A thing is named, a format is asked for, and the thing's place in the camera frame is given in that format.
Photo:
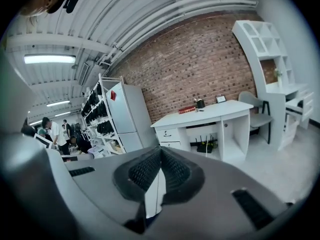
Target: red sticker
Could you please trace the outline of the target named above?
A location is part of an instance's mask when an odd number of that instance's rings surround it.
[[[116,93],[112,90],[111,91],[111,100],[115,101],[116,100]]]

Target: fluorescent light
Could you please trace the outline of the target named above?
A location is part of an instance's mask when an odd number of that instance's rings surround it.
[[[58,54],[28,54],[24,56],[25,64],[34,63],[75,63],[76,56]]]
[[[62,114],[56,114],[55,117],[60,117],[60,116],[63,116],[63,115],[66,115],[66,114],[70,114],[70,113],[71,113],[71,111],[65,112],[65,113],[62,113]]]
[[[59,101],[59,102],[56,102],[56,103],[47,104],[46,106],[47,107],[52,107],[52,106],[61,105],[61,104],[69,103],[69,102],[70,102],[70,100]]]
[[[34,125],[40,124],[41,122],[42,122],[42,120],[36,121],[36,122],[32,122],[32,123],[30,123],[29,125],[30,125],[30,126],[34,126]]]

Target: drawer handle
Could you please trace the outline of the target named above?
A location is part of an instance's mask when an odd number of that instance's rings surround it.
[[[163,135],[163,137],[170,137],[171,136],[171,135],[167,135],[167,131],[166,130],[164,131],[164,134],[165,135]]]

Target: white shirt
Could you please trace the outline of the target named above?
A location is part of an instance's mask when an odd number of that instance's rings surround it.
[[[48,133],[52,139],[52,141],[55,141],[56,136],[58,136],[58,139],[56,140],[56,143],[59,146],[63,146],[66,144],[66,138],[64,136],[63,128],[62,126],[59,127],[59,124],[56,122],[52,122],[51,129],[48,130]]]
[[[65,138],[66,141],[67,141],[67,140],[70,140],[66,129],[63,130],[63,135],[64,135],[64,138]]]

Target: chair seat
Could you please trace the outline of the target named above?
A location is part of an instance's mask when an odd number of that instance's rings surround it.
[[[252,114],[250,115],[250,126],[257,128],[264,126],[272,121],[272,117],[268,114]]]

